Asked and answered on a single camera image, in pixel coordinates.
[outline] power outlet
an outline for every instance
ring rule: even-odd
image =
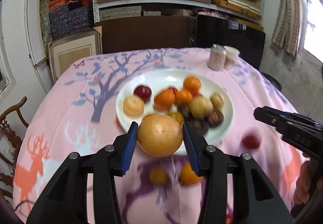
[[[12,163],[14,162],[14,151],[15,149],[12,146],[8,145],[5,147],[3,154]]]

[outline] jar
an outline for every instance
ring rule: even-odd
[[[210,59],[207,66],[213,70],[222,70],[226,57],[227,50],[222,45],[214,44],[211,47]]]
[[[230,70],[238,62],[240,51],[231,46],[224,46],[224,48],[227,50],[227,57],[225,59],[224,69]]]

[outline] human hand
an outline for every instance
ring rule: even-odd
[[[311,177],[309,175],[309,161],[306,161],[301,166],[300,177],[296,181],[296,190],[294,193],[293,201],[296,205],[300,205],[302,203],[307,203],[309,200],[309,189],[311,187]],[[320,190],[323,187],[323,178],[321,178],[317,183],[317,188]]]

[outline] picture frame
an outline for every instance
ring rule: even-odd
[[[77,60],[102,54],[101,34],[94,28],[63,37],[49,45],[49,67],[53,84]]]

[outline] table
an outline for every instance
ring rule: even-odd
[[[239,59],[230,71],[213,71],[206,65],[209,49],[149,49],[87,57],[73,64],[58,79],[39,106],[19,153],[14,178],[14,204],[36,201],[54,172],[73,151],[81,156],[97,152],[123,134],[115,113],[118,90],[127,80],[160,68],[192,70],[220,84],[232,98],[235,122],[230,133],[217,145],[224,153],[239,156],[246,152],[241,138],[256,130],[263,141],[251,152],[286,206],[293,206],[292,195],[304,158],[299,150],[284,143],[274,128],[253,117],[256,107],[264,105],[296,112],[288,100],[256,69]],[[162,159],[135,149],[130,170],[116,178],[116,190],[124,224],[197,223],[205,182],[183,187],[178,182],[185,156]],[[154,186],[148,174],[161,165],[171,183]],[[88,221],[93,217],[93,176],[88,179]],[[228,184],[229,201],[232,185]],[[31,203],[24,203],[17,214],[26,221]],[[228,203],[228,219],[232,203]]]

